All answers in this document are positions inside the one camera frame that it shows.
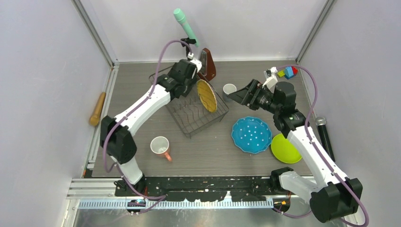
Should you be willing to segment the woven bamboo plate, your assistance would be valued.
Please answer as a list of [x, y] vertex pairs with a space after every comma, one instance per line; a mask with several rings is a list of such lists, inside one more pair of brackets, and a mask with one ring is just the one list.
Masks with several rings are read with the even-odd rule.
[[199, 79], [196, 86], [198, 96], [204, 108], [211, 113], [216, 112], [218, 106], [217, 99], [210, 84], [203, 79]]

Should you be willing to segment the blue polka dot plate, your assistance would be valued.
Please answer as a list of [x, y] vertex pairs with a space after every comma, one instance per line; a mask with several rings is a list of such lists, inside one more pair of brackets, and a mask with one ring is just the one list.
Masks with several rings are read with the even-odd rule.
[[235, 146], [243, 152], [258, 154], [270, 147], [272, 131], [260, 118], [247, 116], [233, 124], [231, 138]]

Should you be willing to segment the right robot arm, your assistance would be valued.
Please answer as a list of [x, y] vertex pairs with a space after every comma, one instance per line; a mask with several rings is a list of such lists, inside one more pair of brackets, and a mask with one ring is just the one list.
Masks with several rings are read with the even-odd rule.
[[296, 109], [296, 92], [289, 82], [278, 82], [273, 91], [253, 79], [246, 87], [228, 95], [249, 109], [273, 114], [275, 127], [297, 149], [314, 176], [307, 180], [289, 167], [271, 172], [270, 189], [276, 194], [290, 191], [309, 204], [322, 223], [343, 218], [362, 209], [362, 183], [350, 179], [324, 151], [308, 119]]

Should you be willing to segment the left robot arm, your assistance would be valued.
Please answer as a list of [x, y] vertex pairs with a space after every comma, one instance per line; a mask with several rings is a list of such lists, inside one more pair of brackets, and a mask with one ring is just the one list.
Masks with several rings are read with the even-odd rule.
[[136, 132], [157, 110], [175, 98], [186, 97], [197, 82], [202, 68], [200, 60], [181, 59], [167, 74], [157, 76], [155, 84], [133, 105], [115, 117], [101, 120], [100, 147], [128, 180], [127, 190], [134, 196], [145, 190], [144, 174], [135, 159], [137, 146], [133, 139]]

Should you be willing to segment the grey ceramic mug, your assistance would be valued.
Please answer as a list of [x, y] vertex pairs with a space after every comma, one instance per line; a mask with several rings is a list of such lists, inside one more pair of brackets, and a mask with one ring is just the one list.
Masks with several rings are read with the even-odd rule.
[[234, 84], [228, 83], [223, 86], [223, 100], [225, 102], [231, 101], [231, 99], [228, 97], [229, 94], [234, 93], [237, 91], [237, 88]]

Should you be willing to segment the brown wooden metronome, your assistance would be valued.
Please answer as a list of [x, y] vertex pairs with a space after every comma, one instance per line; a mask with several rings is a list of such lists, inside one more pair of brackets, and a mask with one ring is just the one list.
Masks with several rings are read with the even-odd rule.
[[198, 72], [198, 76], [206, 81], [213, 80], [216, 77], [217, 70], [208, 48], [203, 48], [201, 50], [199, 60], [202, 63], [202, 68]]

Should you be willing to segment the black microphone stand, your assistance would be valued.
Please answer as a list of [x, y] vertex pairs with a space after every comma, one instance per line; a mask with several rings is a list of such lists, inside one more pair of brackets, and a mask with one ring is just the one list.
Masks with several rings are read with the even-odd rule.
[[194, 45], [195, 47], [197, 47], [198, 43], [196, 41], [196, 39], [192, 39], [192, 38], [181, 38], [181, 46], [186, 48], [186, 50], [190, 50], [192, 45]]

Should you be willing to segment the colourful toy blocks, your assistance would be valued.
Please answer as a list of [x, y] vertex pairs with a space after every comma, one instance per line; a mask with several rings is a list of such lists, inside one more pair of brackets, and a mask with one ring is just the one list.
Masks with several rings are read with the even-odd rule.
[[277, 67], [278, 76], [287, 80], [292, 79], [298, 74], [298, 69], [294, 66]]

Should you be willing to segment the mint green microphone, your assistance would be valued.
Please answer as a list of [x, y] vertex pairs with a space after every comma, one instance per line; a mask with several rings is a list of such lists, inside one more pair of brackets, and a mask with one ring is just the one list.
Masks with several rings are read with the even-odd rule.
[[184, 32], [187, 34], [188, 38], [194, 40], [195, 41], [194, 45], [196, 47], [199, 47], [198, 39], [197, 39], [194, 31], [192, 30], [189, 22], [187, 21], [185, 13], [180, 8], [176, 8], [173, 11], [173, 15], [174, 15], [176, 21], [183, 28]]

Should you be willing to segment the lime green plate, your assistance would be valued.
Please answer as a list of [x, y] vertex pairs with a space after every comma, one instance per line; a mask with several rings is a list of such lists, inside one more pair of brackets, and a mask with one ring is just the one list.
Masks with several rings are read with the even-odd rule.
[[274, 136], [270, 145], [274, 157], [285, 164], [295, 164], [302, 159], [301, 154], [282, 133]]

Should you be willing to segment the pink floral mug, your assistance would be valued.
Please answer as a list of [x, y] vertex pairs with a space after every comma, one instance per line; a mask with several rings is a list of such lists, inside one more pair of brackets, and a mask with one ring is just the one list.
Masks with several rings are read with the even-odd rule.
[[169, 162], [172, 162], [172, 158], [170, 156], [170, 142], [164, 136], [155, 137], [150, 143], [151, 151], [160, 156], [166, 158]]

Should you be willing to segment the black handheld microphone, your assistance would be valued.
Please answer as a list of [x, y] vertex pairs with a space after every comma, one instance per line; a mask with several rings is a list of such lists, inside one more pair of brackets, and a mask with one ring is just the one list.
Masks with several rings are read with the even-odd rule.
[[319, 137], [321, 139], [322, 147], [327, 152], [328, 156], [335, 162], [335, 156], [332, 150], [331, 141], [329, 138], [328, 130], [326, 127], [326, 119], [324, 117], [317, 117], [315, 119]]

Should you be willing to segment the wooden rolling pin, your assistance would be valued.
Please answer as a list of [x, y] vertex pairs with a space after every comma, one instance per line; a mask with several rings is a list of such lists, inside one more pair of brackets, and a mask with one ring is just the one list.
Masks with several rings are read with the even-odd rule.
[[93, 113], [89, 118], [89, 124], [92, 126], [97, 126], [99, 124], [100, 121], [100, 117], [101, 117], [101, 113], [103, 110], [103, 105], [105, 102], [105, 98], [106, 98], [106, 93], [102, 92], [96, 102], [96, 105], [94, 107]]

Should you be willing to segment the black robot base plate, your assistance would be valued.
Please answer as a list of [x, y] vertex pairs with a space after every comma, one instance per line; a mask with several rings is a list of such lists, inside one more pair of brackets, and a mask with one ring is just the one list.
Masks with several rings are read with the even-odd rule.
[[232, 201], [261, 201], [265, 196], [294, 196], [289, 191], [274, 189], [269, 177], [264, 176], [181, 176], [181, 177], [143, 177], [137, 185], [130, 188], [125, 180], [114, 182], [115, 196], [128, 197], [141, 193], [151, 200], [181, 202], [222, 201], [230, 195]]

